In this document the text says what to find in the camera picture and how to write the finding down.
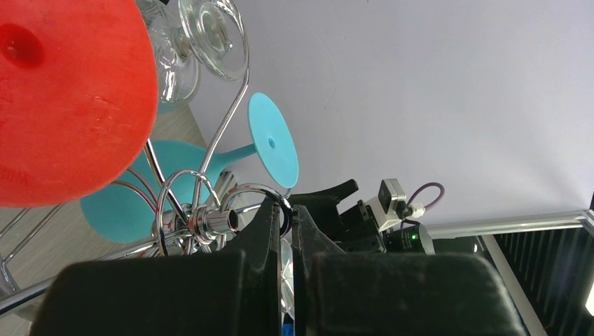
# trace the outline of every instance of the metal ring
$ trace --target metal ring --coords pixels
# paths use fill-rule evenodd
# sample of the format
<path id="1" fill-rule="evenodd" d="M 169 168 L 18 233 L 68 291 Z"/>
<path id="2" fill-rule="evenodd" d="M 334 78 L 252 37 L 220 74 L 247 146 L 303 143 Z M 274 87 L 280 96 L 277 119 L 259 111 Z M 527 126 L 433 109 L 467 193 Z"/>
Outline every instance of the metal ring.
<path id="1" fill-rule="evenodd" d="M 229 210 L 233 198 L 242 193 L 264 194 L 275 200 L 280 205 L 284 217 L 282 227 L 280 228 L 280 237 L 284 237 L 293 227 L 293 208 L 291 207 L 289 201 L 284 198 L 280 192 L 262 184 L 245 183 L 232 188 L 223 196 L 223 199 L 221 200 L 221 211 Z"/>
<path id="2" fill-rule="evenodd" d="M 153 225 L 153 231 L 152 231 L 153 238 L 155 238 L 155 240 L 157 241 L 157 245 L 159 247 L 159 252 L 161 252 L 161 254 L 163 254 L 166 257 L 169 256 L 169 253 L 167 252 L 167 247 L 165 245 L 165 233 L 163 232 L 163 209 L 165 206 L 165 198 L 167 197 L 169 191 L 171 190 L 171 187 L 172 187 L 173 183 L 175 182 L 175 180 L 177 180 L 180 176 L 187 175 L 187 174 L 196 176 L 199 179 L 201 179 L 202 182 L 204 182 L 204 184 L 206 185 L 208 191 L 210 191 L 210 194 L 212 195 L 212 198 L 214 199 L 217 209 L 221 208 L 221 200 L 219 199 L 219 196 L 214 191 L 209 179 L 204 174 L 201 174 L 200 172 L 198 172 L 196 170 L 192 170 L 192 169 L 180 169 L 180 170 L 176 171 L 175 173 L 173 173 L 173 175 L 169 176 L 169 178 L 167 178 L 167 180 L 165 180 L 165 182 L 163 183 L 163 189 L 161 189 L 161 192 L 159 193 L 159 197 L 157 199 L 155 224 Z"/>

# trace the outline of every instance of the red disc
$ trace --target red disc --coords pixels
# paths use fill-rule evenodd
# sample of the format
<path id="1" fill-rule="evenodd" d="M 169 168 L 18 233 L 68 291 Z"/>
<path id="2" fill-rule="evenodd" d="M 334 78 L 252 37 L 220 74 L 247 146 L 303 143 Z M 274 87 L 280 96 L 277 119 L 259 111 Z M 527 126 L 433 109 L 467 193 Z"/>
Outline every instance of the red disc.
<path id="1" fill-rule="evenodd" d="M 115 180 L 155 122 L 157 75 L 133 0 L 0 5 L 0 206 L 76 200 Z"/>

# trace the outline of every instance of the purple cable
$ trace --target purple cable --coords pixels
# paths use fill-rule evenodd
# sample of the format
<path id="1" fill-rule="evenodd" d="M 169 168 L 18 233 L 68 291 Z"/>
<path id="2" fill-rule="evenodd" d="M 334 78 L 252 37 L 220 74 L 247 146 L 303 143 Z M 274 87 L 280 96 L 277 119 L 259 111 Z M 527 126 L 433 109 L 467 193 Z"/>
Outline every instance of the purple cable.
<path id="1" fill-rule="evenodd" d="M 408 199 L 408 203 L 406 203 L 406 205 L 410 205 L 411 203 L 413 203 L 413 201 L 415 200 L 415 198 L 425 189 L 430 188 L 430 187 L 437 187 L 439 188 L 439 195 L 437 196 L 436 199 L 434 199 L 433 202 L 429 203 L 428 205 L 425 206 L 425 211 L 426 210 L 430 210 L 432 207 L 436 206 L 439 201 L 441 201 L 441 199 L 443 198 L 443 196 L 446 194 L 446 188 L 441 184 L 441 183 L 437 183 L 437 182 L 429 182 L 426 183 L 424 185 L 421 185 L 421 188 L 418 188 L 417 191 L 415 191 L 413 193 L 413 196 L 410 196 L 410 198 Z"/>

